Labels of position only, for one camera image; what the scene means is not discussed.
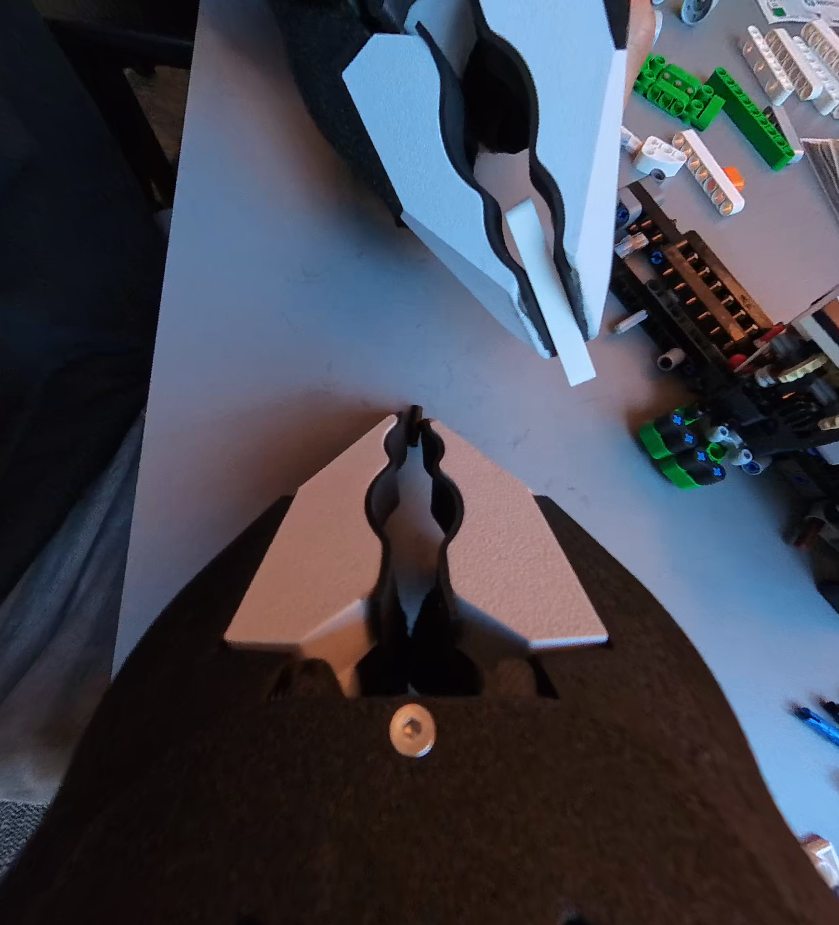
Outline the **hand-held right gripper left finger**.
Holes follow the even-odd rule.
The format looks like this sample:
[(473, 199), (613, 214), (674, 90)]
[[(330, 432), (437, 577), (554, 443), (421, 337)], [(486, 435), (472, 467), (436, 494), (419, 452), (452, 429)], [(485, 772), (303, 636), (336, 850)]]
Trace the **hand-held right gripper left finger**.
[(344, 695), (361, 694), (357, 665), (397, 596), (384, 526), (407, 422), (387, 415), (300, 486), (224, 632), (229, 647), (325, 661)]

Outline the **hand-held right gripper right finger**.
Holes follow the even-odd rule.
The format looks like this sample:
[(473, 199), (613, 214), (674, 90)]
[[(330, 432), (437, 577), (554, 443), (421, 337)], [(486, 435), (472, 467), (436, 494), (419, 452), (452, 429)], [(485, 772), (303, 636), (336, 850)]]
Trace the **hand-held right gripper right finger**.
[(595, 607), (528, 486), (437, 420), (419, 424), (442, 531), (416, 654), (433, 670), (605, 644)]

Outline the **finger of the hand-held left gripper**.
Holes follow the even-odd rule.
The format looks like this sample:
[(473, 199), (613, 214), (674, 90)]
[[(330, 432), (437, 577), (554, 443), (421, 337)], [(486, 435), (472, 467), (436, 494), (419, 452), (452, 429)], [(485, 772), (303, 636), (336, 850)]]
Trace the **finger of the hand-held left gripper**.
[(611, 274), (629, 2), (477, 7), (480, 37), (521, 78), (529, 179), (551, 216), (554, 268), (590, 341), (599, 332)]
[(555, 356), (527, 273), (506, 246), (502, 211), (474, 176), (460, 83), (433, 37), (373, 34), (343, 81), (402, 222), (511, 334)]

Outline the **thin white lego plate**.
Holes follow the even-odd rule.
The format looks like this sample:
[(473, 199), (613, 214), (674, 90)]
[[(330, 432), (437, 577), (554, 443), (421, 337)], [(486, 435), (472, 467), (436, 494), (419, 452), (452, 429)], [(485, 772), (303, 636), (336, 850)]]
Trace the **thin white lego plate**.
[(533, 199), (508, 210), (506, 224), (567, 383), (576, 387), (593, 379), (596, 373), (587, 344), (555, 268)]

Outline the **white lego connector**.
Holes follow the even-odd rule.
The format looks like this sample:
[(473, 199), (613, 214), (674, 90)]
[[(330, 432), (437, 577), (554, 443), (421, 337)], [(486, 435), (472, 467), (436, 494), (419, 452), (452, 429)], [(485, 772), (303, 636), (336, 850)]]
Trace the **white lego connector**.
[(644, 177), (661, 181), (679, 174), (688, 162), (687, 155), (657, 136), (648, 136), (632, 156), (634, 169)]

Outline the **green lego beam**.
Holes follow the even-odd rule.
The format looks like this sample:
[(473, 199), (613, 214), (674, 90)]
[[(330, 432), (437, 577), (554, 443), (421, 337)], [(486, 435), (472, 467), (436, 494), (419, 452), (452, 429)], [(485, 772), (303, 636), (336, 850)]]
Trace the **green lego beam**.
[(723, 112), (773, 171), (787, 167), (795, 156), (786, 135), (722, 66), (705, 83), (724, 100)]

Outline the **grey lego plate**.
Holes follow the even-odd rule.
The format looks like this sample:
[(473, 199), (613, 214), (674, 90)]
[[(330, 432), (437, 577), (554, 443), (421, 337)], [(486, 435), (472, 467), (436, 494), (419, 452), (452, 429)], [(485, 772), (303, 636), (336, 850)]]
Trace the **grey lego plate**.
[(804, 156), (804, 148), (788, 112), (780, 105), (766, 106), (762, 111), (771, 124), (784, 136), (792, 150), (788, 164), (791, 166), (800, 162)]

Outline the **white lego truck model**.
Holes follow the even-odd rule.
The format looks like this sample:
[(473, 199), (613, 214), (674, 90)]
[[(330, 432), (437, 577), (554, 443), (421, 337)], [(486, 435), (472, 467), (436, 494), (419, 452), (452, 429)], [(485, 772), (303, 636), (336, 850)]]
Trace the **white lego truck model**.
[(839, 293), (788, 324), (774, 323), (695, 231), (682, 232), (641, 182), (616, 206), (611, 294), (658, 356), (682, 349), (691, 399), (645, 422), (637, 438), (683, 491), (730, 471), (777, 472), (797, 492), (799, 549), (830, 551), (815, 579), (839, 615)]

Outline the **green white sticker sheet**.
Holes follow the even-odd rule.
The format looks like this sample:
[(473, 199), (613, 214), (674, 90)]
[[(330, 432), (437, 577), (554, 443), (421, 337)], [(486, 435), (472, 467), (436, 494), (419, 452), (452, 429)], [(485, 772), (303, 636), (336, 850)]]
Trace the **green white sticker sheet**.
[(839, 1), (757, 1), (762, 15), (769, 22), (807, 23), (822, 19), (833, 29), (839, 29)]

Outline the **person's dark trousers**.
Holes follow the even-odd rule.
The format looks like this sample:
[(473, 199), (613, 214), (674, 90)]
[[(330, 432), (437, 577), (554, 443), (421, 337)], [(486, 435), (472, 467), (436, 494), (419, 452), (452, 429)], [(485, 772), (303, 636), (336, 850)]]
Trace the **person's dark trousers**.
[(0, 2), (0, 605), (144, 407), (166, 245), (31, 2)]

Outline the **green lego frame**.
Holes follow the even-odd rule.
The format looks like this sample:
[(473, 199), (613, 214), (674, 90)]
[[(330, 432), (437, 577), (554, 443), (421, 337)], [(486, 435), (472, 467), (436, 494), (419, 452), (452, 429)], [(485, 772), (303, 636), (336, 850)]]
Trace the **green lego frame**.
[(659, 54), (650, 54), (639, 71), (633, 90), (684, 126), (704, 132), (725, 106), (715, 89)]

